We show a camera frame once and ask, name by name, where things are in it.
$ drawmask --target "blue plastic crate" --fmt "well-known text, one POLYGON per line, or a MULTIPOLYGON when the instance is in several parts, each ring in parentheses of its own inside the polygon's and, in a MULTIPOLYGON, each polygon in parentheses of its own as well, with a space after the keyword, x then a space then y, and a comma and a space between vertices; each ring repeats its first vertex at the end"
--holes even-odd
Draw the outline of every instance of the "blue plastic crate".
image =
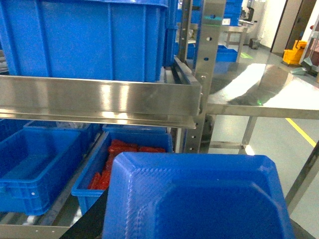
POLYGON ((227 0, 225 6, 225 13, 241 14, 241 5, 243 0, 227 0))
MULTIPOLYGON (((193 10, 191 12, 191 23, 196 23, 199 24, 199 20, 200 20, 200 11, 198 10, 193 10)), ((181 9, 177 10, 177 22, 181 21, 181 9)))
POLYGON ((193 0, 193 6, 200 6, 201 0, 193 0))
POLYGON ((166 30, 163 66, 171 66, 174 62, 174 47, 177 29, 178 27, 176 27, 176 29, 166 30))
POLYGON ((24 128, 0 142, 0 212, 44 214, 81 159, 76 131, 24 128))
POLYGON ((9 72, 155 82, 167 6, 167 0, 1 0, 9 72))
POLYGON ((122 153, 113 163, 104 239, 293 239, 266 156, 122 153))
POLYGON ((216 62, 226 61, 226 62, 236 62, 238 52, 234 49, 228 48, 218 48, 216 62))
POLYGON ((167 133, 165 127, 154 126, 140 126, 140 125, 128 125, 128 124, 105 124, 102 130, 107 132, 131 132, 131 133, 167 133))
POLYGON ((232 14, 232 13, 225 13, 224 14, 224 19, 230 19, 230 24, 229 26, 238 26, 238 22, 239 22, 239 17, 240 14, 232 14))
MULTIPOLYGON (((175 43, 175 49, 174 49, 175 55, 178 54, 178 46, 179 46, 179 44, 176 42, 175 43)), ((195 47, 196 47, 195 44, 188 44, 188 49, 187 49, 187 58, 188 59, 193 59, 194 58, 195 47)))
POLYGON ((166 29, 176 29, 177 26, 177 8, 178 0, 168 0, 168 9, 166 12, 166 29))
POLYGON ((58 128, 55 121, 34 120, 27 123, 24 128, 78 131, 81 133, 81 152, 82 154, 85 154, 90 143, 94 141, 95 135, 100 130, 100 125, 88 123, 84 128, 58 128))
POLYGON ((231 64, 232 62, 222 62, 222 61, 216 62, 214 67, 214 76, 227 74, 231 64))
POLYGON ((23 126, 28 122, 29 120, 23 119, 0 119, 0 142, 23 129, 23 126))
POLYGON ((92 154, 89 162, 83 169, 80 177, 72 187, 71 194, 78 197, 82 214, 85 214, 102 195, 103 190, 89 190, 88 185, 96 172, 102 172, 108 157, 108 148, 113 139, 119 139, 126 143, 137 143, 140 146, 153 146, 165 148, 172 152, 172 139, 170 134, 147 134, 127 132, 106 132, 99 142, 99 146, 92 154))

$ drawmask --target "epoxy floor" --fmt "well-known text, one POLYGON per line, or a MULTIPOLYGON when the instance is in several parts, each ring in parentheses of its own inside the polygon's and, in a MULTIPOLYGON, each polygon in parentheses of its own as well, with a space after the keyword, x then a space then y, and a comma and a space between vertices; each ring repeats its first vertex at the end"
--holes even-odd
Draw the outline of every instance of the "epoxy floor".
MULTIPOLYGON (((244 63, 268 63, 290 71, 281 63, 282 58, 264 48, 243 51, 253 59, 240 59, 244 63)), ((303 80, 318 87, 316 79, 302 76, 303 80)), ((217 116, 212 140, 239 142, 242 139, 248 117, 217 116)), ((319 120, 293 119, 315 142, 319 140, 319 120)), ((284 194, 286 195, 307 160, 313 147, 286 119, 258 118, 250 145, 255 154, 270 157, 277 166, 284 194)), ((210 153, 236 153, 237 150, 211 149, 210 153)), ((319 238, 319 176, 306 191, 291 218, 315 238, 319 238)))

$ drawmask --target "red items in bin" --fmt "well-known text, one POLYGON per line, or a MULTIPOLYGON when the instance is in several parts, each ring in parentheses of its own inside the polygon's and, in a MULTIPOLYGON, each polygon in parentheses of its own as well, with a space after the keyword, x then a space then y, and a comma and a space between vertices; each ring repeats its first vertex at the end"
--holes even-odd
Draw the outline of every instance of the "red items in bin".
POLYGON ((114 158, 123 152, 147 152, 147 153, 165 153, 164 148, 153 148, 153 147, 139 147, 134 143, 125 143, 118 139, 112 140, 111 146, 108 149, 109 157, 103 167, 102 175, 96 172, 92 178, 88 189, 95 190, 106 190, 110 185, 111 170, 114 158))

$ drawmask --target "stainless steel table leg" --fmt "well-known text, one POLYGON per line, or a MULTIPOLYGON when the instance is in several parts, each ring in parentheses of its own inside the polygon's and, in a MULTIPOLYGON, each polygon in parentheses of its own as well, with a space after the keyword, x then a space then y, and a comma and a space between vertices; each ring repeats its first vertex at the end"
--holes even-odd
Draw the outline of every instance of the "stainless steel table leg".
POLYGON ((319 172, 319 142, 300 171, 297 179, 286 196, 289 215, 294 211, 301 197, 319 172))
POLYGON ((244 46, 245 38, 247 34, 247 29, 245 29, 243 32, 240 33, 240 39, 239 39, 239 46, 238 46, 238 53, 237 53, 237 59, 236 62, 239 62, 240 60, 240 54, 244 46))
POLYGON ((174 152, 175 153, 183 153, 185 131, 186 130, 184 128, 178 128, 177 129, 176 139, 175 139, 175 146, 174 146, 174 152))
POLYGON ((199 152, 208 153, 217 115, 206 115, 199 152))
POLYGON ((230 42, 230 36, 231 36, 231 32, 227 32, 227 40, 226 40, 226 47, 229 47, 229 42, 230 42))
POLYGON ((248 120, 248 123, 247 123, 247 127, 246 127, 246 130, 245 130, 244 136, 243 136, 243 140, 241 141, 242 148, 239 150, 238 154, 246 154, 245 147, 247 145, 249 145, 251 136, 253 135, 253 131, 254 131, 254 128, 255 128, 256 121, 257 121, 257 117, 254 117, 254 116, 250 116, 249 117, 249 120, 248 120))

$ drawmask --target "stainless steel shelf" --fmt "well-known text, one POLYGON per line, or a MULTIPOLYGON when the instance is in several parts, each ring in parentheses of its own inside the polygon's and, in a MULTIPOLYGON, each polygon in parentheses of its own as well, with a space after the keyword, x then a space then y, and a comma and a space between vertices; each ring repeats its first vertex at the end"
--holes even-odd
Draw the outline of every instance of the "stainless steel shelf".
POLYGON ((207 113, 212 115, 319 119, 319 89, 277 66, 216 64, 207 113))
MULTIPOLYGON (((198 30, 198 24, 197 23, 191 23, 189 26, 189 29, 191 30, 198 30)), ((221 26, 220 31, 229 31, 229 32, 244 32, 247 31, 246 26, 221 26)))
POLYGON ((178 59, 158 83, 0 76, 0 118, 195 128, 201 85, 178 59))

